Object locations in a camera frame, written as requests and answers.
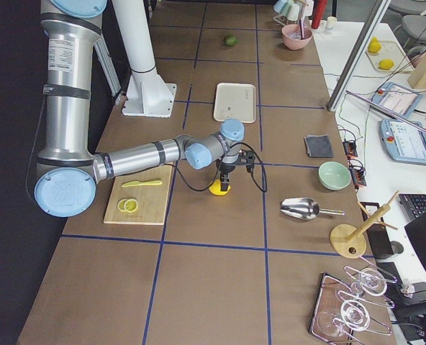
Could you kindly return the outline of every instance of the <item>blue joint cap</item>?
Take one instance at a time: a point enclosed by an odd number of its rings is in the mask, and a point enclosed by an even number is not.
[[[189,164],[197,170],[210,165],[213,160],[210,150],[205,145],[199,144],[198,142],[189,146],[184,152],[184,155]]]
[[[71,217],[85,211],[93,202],[96,183],[76,167],[59,167],[43,175],[35,185],[35,200],[46,213]]]
[[[50,0],[61,11],[75,18],[89,19],[99,16],[107,0]]]
[[[240,140],[243,140],[245,135],[245,127],[243,126],[243,123],[236,119],[225,120],[222,123],[219,131],[222,135],[224,135],[229,140],[232,140],[233,142],[239,142]]]

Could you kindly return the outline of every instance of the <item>metal scoop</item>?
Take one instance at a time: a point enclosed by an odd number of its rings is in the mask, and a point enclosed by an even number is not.
[[[280,211],[288,216],[300,219],[314,219],[319,213],[334,214],[344,216],[344,211],[327,210],[320,208],[319,204],[311,198],[290,198],[282,201]]]

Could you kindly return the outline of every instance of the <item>gray chair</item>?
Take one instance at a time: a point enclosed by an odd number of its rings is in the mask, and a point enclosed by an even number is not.
[[[426,45],[426,17],[419,15],[409,15],[402,17],[402,24],[394,29],[396,32],[399,28],[402,28],[409,36],[404,44],[404,49],[407,47],[409,42],[412,40],[413,45],[419,43]]]
[[[426,0],[391,0],[388,8],[402,16],[419,15],[426,10]]]

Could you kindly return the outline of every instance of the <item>keyboard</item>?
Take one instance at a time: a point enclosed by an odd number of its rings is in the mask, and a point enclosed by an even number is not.
[[[416,219],[426,212],[425,194],[399,194],[399,199],[410,220]]]

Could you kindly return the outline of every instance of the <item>white desk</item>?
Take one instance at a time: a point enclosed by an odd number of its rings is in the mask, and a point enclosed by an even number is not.
[[[314,35],[330,94],[335,88],[337,79],[343,71],[362,27],[363,23],[338,22],[331,32],[316,33]],[[379,40],[396,42],[396,38],[387,24],[380,24],[374,35]],[[363,97],[371,98],[373,92],[386,81],[389,74],[390,72],[378,72],[375,70],[366,54],[364,54],[355,69],[355,76],[351,79],[348,90],[361,94],[367,93]],[[383,78],[361,78],[360,76]],[[390,81],[409,88],[408,77],[409,74],[400,73],[391,78]],[[426,92],[417,109],[426,111]],[[354,132],[357,137],[360,135],[365,136],[366,130],[366,140],[360,139],[357,141],[358,159],[366,167],[367,183],[366,187],[358,191],[358,200],[377,202],[382,205],[390,199],[396,190],[400,190],[401,193],[426,194],[426,166],[392,161],[382,147],[379,136],[379,123],[384,119],[384,115],[372,110],[368,115],[367,121],[367,114],[368,105],[352,96],[346,96],[336,110],[338,124]],[[360,133],[355,126],[342,118],[357,125]],[[414,113],[410,120],[421,121],[426,127],[426,116]],[[350,134],[346,134],[346,138],[352,139]],[[399,227],[398,231],[393,229],[388,229],[387,231],[391,241],[398,241],[404,246],[404,252],[392,259],[402,279],[410,283],[426,282],[426,273],[414,253],[404,230],[408,220],[398,200],[392,203],[391,210],[384,216],[384,220],[388,224]],[[400,339],[400,336],[398,336],[397,343],[402,344],[402,342],[403,344],[406,343],[403,337]]]

